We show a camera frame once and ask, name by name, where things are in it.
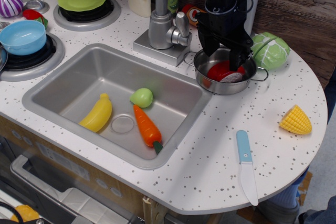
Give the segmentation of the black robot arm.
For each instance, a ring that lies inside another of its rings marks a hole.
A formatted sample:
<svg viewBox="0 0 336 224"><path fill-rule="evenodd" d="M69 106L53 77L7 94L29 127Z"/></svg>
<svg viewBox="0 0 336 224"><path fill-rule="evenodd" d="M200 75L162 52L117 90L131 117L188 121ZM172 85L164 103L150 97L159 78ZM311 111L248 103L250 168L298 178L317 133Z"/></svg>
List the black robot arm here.
<svg viewBox="0 0 336 224"><path fill-rule="evenodd" d="M244 24L247 0L205 0L205 12L196 14L203 51L211 56L220 45L229 49L229 69L236 71L251 53L252 39Z"/></svg>

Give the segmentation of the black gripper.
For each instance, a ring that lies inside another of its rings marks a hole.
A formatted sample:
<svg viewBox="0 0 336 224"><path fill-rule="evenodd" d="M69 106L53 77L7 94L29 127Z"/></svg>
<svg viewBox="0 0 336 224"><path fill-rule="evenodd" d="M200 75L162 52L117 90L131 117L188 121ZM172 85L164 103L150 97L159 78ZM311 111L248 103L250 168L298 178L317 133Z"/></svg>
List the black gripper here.
<svg viewBox="0 0 336 224"><path fill-rule="evenodd" d="M198 37L203 51L211 56L220 45L229 52L229 69L237 71L250 57L252 41L244 29L247 13L250 8L246 3L239 3L227 14L197 13Z"/></svg>

